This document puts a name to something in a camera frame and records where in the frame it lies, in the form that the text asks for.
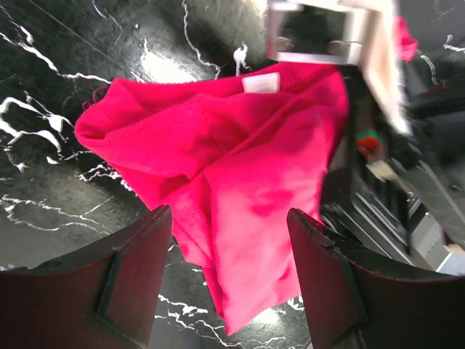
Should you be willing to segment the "red t shirt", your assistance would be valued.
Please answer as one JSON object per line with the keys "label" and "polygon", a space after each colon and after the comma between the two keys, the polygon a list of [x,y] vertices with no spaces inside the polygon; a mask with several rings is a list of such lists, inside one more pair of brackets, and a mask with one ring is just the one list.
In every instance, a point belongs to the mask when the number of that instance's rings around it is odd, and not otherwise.
{"label": "red t shirt", "polygon": [[335,65],[279,62],[185,84],[116,78],[75,125],[149,209],[167,204],[232,335],[300,292],[286,216],[318,218],[349,115]]}

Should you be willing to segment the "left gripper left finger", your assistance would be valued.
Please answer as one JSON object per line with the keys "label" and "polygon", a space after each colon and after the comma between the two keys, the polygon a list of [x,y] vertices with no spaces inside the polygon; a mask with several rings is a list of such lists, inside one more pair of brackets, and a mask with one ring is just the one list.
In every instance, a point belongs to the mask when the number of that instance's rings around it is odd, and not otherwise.
{"label": "left gripper left finger", "polygon": [[169,206],[35,268],[1,273],[3,348],[146,348],[171,236]]}

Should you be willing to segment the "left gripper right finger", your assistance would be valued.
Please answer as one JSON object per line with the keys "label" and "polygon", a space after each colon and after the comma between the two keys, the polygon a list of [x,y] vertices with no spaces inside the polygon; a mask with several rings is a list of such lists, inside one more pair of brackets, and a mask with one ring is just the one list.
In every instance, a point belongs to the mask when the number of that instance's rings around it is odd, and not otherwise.
{"label": "left gripper right finger", "polygon": [[464,277],[384,257],[287,216],[314,348],[463,348]]}

